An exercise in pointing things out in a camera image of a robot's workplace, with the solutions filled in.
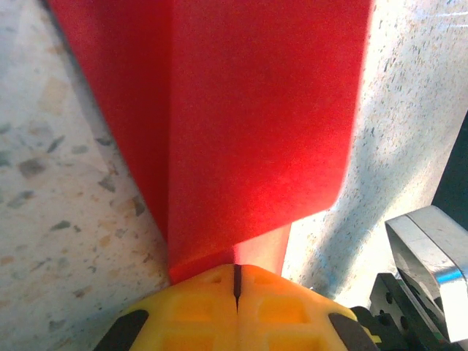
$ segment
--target red fabric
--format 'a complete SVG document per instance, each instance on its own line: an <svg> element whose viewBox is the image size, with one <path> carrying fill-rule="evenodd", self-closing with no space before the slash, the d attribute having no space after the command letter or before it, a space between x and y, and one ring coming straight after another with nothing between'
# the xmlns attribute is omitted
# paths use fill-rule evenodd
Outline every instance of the red fabric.
<svg viewBox="0 0 468 351"><path fill-rule="evenodd" d="M336 199L370 1L49 2L171 276L260 256L280 271L287 233L251 240Z"/></svg>

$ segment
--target black metal part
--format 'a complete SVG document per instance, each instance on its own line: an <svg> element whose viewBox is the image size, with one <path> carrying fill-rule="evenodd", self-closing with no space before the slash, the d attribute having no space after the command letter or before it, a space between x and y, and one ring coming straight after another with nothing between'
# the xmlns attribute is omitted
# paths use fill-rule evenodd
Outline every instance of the black metal part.
<svg viewBox="0 0 468 351"><path fill-rule="evenodd" d="M239 298L241 297L241 285L242 285L242 266L234 265L234 296L235 296L235 307L239 310Z"/></svg>
<svg viewBox="0 0 468 351"><path fill-rule="evenodd" d="M372 316L371 312L364 307L351 308L358 318L359 324L369 329L372 335L380 337L382 342L377 343L382 351L407 351L410 350L404 337L388 313Z"/></svg>
<svg viewBox="0 0 468 351"><path fill-rule="evenodd" d="M147 311L138 309L118 318L94 351L129 351L148 316Z"/></svg>
<svg viewBox="0 0 468 351"><path fill-rule="evenodd" d="M424 312L428 315L431 321L436 325L437 329L439 329L440 333L448 340L448 330L445 324L443 314L440 314L438 310L438 305L433 302L430 297L424 292L421 286L410 276L405 274L402 270L398 269L400 273L400 277L403 282L408 286L409 291L411 291L412 295L415 297L416 301L419 305L424 309Z"/></svg>
<svg viewBox="0 0 468 351"><path fill-rule="evenodd" d="M371 313L389 314L408 344L409 350L463 350L448 343L436 330L431 330L416 306L390 273L379 273L371 293Z"/></svg>
<svg viewBox="0 0 468 351"><path fill-rule="evenodd" d="M369 338L361 324L340 313L328 315L339 338L348 351L378 351L376 344Z"/></svg>

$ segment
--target speckled floor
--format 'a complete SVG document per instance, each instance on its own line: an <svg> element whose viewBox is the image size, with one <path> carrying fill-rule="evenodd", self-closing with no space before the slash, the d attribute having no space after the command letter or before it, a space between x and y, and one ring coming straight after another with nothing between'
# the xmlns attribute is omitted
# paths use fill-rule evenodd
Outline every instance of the speckled floor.
<svg viewBox="0 0 468 351"><path fill-rule="evenodd" d="M284 276L355 305L391 269L383 221L431 202L467 110L467 6L376 0L347 178ZM0 18L0 349L90 350L167 285L165 245L48 11Z"/></svg>

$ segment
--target silver metal plate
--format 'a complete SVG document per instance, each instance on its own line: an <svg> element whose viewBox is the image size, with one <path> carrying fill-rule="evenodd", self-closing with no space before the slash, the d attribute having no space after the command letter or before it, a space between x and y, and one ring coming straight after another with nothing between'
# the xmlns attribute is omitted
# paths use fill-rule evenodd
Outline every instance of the silver metal plate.
<svg viewBox="0 0 468 351"><path fill-rule="evenodd" d="M396 267L442 334L468 339L468 232L435 206L385 225Z"/></svg>

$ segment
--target yellow plastic object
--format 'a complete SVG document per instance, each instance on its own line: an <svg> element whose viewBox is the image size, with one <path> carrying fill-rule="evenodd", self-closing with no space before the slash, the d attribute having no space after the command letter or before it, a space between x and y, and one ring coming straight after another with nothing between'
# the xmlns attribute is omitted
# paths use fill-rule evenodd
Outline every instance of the yellow plastic object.
<svg viewBox="0 0 468 351"><path fill-rule="evenodd" d="M337 303L253 265L242 266L239 350L346 351L328 315L355 315Z"/></svg>
<svg viewBox="0 0 468 351"><path fill-rule="evenodd" d="M119 350L347 350L329 314L356 320L351 310L261 268L243 265L238 272L238 303L234 265L219 266L136 303L124 316L144 310L148 318L136 339ZM115 328L112 335L125 330Z"/></svg>
<svg viewBox="0 0 468 351"><path fill-rule="evenodd" d="M146 298L125 312L149 317L130 351L237 349L233 265L222 265Z"/></svg>

